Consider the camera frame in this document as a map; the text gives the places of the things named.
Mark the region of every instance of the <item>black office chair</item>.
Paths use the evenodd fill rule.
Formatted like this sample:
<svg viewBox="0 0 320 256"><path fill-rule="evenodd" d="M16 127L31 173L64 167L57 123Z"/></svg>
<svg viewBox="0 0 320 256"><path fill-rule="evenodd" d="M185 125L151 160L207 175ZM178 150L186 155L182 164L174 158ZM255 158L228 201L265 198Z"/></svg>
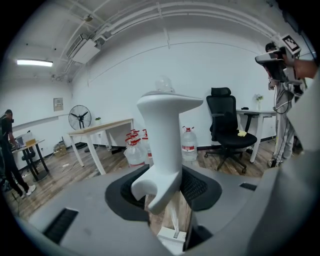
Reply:
<svg viewBox="0 0 320 256"><path fill-rule="evenodd" d="M236 151L236 149L243 149L256 143L256 136L248 133L248 130L252 116L259 114L245 114L248 116L245 126L247 134L241 137L238 136L236 98L231 95L230 89L227 87L211 88L211 95L206 97L206 101L212 115L212 125L210 127L212 141L218 141L221 144L221 150L215 152L207 151L204 157L207 158L208 155L223 156L222 161L216 168L217 171L227 158L232 158L243 167L242 173L245 173L247 166L235 156L239 154L241 158L243 152Z"/></svg>

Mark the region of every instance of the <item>small potted plant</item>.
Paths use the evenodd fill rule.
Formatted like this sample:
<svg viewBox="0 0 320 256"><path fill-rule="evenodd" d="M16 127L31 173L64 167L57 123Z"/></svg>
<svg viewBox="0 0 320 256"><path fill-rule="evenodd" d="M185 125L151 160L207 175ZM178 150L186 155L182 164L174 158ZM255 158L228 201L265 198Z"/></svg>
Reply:
<svg viewBox="0 0 320 256"><path fill-rule="evenodd" d="M94 119L97 125L101 125L101 117Z"/></svg>
<svg viewBox="0 0 320 256"><path fill-rule="evenodd" d="M261 101L264 99L263 95L261 94L255 94L254 95L255 97L255 100L258 102L258 110L260 111L261 110Z"/></svg>

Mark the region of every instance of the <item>wooden desk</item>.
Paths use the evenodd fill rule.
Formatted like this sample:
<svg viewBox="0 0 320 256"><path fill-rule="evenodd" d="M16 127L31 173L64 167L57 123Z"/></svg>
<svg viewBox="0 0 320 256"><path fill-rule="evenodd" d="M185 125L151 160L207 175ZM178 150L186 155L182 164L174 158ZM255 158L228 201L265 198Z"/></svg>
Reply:
<svg viewBox="0 0 320 256"><path fill-rule="evenodd" d="M237 109L236 113L239 115L243 115L245 113L250 113L250 114L259 114L257 116L258 118L258 126L256 128L256 133L255 136L257 138L256 143L254 144L253 147L253 152L250 158L250 162L253 163L256 159L257 153L258 153L258 149L259 149L259 144L261 142L261 136L262 136L262 130L264 127L264 118L271 118L273 116L276 116L277 112L273 111L273 110L245 110L245 109Z"/></svg>
<svg viewBox="0 0 320 256"><path fill-rule="evenodd" d="M24 156L25 161L26 161L26 164L28 165L28 168L29 168L29 170L31 171L31 173L32 173L32 175L34 177L34 179L33 179L34 182L41 181L49 173L49 170L48 170L48 168L46 166L46 163L45 163L45 161L44 161L44 159L42 157L41 151L40 151L39 146L38 146L39 143L44 142L44 141L45 141L44 139L38 140L38 141L36 141L35 143L33 143L31 145L19 148L18 150L15 150L15 151L12 152L14 154L14 153L18 153L18 152L22 151L23 156ZM27 150L28 148L31 148L33 146L36 147L36 151L38 152L38 155L40 157L40 161L43 164L43 167L44 167L45 171L38 172L38 170L36 168L36 165L32 160L30 152L29 152L29 150Z"/></svg>
<svg viewBox="0 0 320 256"><path fill-rule="evenodd" d="M131 129L134 128L134 119L133 118L130 118L130 119L125 119L125 120L119 120L119 121L115 121L115 122L109 122L109 123L103 123L103 124L100 124L100 125L96 125L96 126L91 126L91 127L88 127L88 128L84 128L84 129L79 129L79 130L75 130L75 131L72 131L72 132L69 132L69 137L70 137L70 140L71 140L71 144L72 144L72 148L73 148L73 151L75 153L75 156L79 162L79 164L83 167L85 166L84 163L82 162L81 158L80 158L80 155L78 153L78 150L76 148L76 145L75 145L75 141L74 141L74 137L76 136L85 136L86 139L87 139L87 144L88 144L88 147L89 147L89 150L90 150L90 153L91 153L91 156L94 160L94 163L96 165L96 167L98 168L100 174L106 174L99 158L98 158L98 155L97 155L97 152L95 150L95 147L94 147L94 144L91 140L91 135L92 134L96 134L98 132L101 132L101 131L105 131L105 134L106 134L106 147L107 149L111 149L111 139L110 139L110 134L107 132L107 130L111 129L111 128L114 128L114 127L118 127L118 126L123 126L123 125L126 125L126 124L131 124Z"/></svg>

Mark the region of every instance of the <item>white sneaker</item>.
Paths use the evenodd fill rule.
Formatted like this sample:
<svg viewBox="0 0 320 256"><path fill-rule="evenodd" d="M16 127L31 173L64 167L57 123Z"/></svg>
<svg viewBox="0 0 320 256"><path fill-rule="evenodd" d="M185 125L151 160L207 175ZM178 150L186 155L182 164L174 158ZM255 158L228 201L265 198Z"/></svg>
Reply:
<svg viewBox="0 0 320 256"><path fill-rule="evenodd" d="M269 168L271 168L271 165L272 165L272 162L273 162L274 160L273 159L271 159L271 160L269 160L268 162L267 162L267 165L268 165L268 167ZM284 161L280 161L280 162L277 162L276 164L275 164L275 167L279 167L282 163L283 163Z"/></svg>
<svg viewBox="0 0 320 256"><path fill-rule="evenodd" d="M27 196L30 196L33 191L35 191L36 185L29 186L29 190L26 193Z"/></svg>

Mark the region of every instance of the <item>yellow sticky note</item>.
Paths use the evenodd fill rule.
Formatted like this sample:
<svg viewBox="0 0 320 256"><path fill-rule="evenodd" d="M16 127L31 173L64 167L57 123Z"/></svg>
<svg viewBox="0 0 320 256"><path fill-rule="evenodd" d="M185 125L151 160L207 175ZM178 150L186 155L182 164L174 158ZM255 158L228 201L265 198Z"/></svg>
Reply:
<svg viewBox="0 0 320 256"><path fill-rule="evenodd" d="M244 137L247 135L247 132L244 130L239 130L238 136Z"/></svg>

